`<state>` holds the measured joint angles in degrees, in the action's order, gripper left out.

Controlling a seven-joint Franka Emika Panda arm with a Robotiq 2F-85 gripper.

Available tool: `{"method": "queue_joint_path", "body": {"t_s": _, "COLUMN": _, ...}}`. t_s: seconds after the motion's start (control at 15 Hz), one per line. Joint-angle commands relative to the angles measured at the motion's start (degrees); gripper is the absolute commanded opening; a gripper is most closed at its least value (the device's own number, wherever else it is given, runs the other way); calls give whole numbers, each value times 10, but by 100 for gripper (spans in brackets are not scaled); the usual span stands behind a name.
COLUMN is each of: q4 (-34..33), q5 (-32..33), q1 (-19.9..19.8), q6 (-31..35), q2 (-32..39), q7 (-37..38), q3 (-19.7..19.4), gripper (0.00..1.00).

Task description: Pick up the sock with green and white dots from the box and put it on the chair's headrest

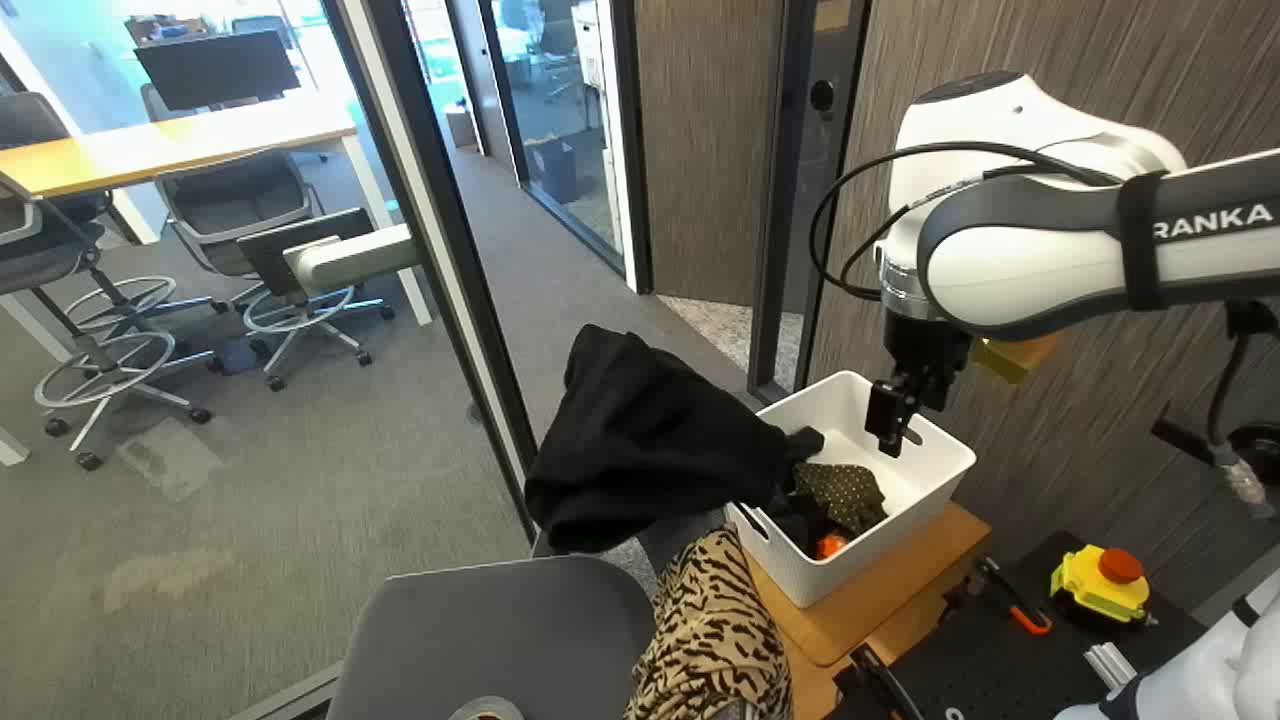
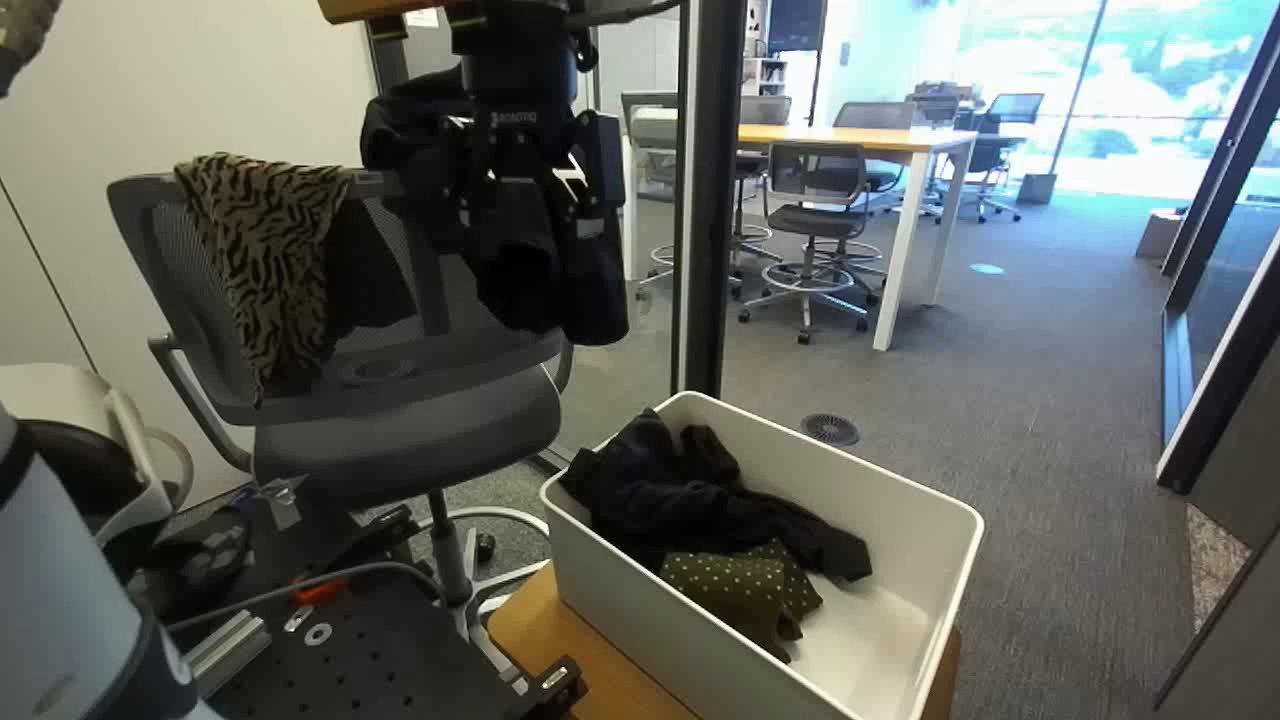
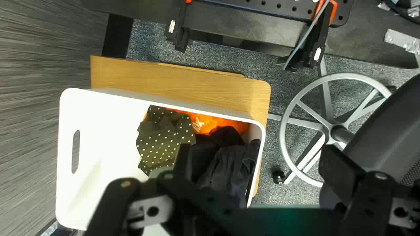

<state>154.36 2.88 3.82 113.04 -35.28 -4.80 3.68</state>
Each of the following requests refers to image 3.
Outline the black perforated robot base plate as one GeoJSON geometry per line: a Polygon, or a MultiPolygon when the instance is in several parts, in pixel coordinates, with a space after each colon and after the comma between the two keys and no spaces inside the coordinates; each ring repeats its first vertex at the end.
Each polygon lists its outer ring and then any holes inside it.
{"type": "Polygon", "coordinates": [[[352,2],[353,0],[177,0],[168,21],[167,39],[172,40],[179,51],[186,48],[189,39],[186,13],[200,4],[222,6],[230,11],[243,10],[301,21],[309,27],[286,59],[285,69],[298,64],[315,66],[320,64],[324,53],[330,27],[343,26],[347,22],[352,2]]]}

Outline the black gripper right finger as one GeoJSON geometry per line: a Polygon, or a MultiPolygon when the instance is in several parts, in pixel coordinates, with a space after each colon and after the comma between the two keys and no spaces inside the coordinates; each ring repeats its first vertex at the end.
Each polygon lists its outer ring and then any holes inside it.
{"type": "Polygon", "coordinates": [[[420,236],[419,182],[366,171],[335,145],[322,148],[319,174],[339,198],[337,236],[420,236]]]}

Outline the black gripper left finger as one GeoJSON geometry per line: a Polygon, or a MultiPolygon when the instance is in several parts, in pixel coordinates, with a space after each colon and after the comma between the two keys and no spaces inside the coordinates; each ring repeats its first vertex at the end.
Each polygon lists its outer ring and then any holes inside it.
{"type": "Polygon", "coordinates": [[[183,236],[176,198],[169,194],[171,178],[141,182],[117,178],[104,190],[88,223],[87,236],[183,236]]]}

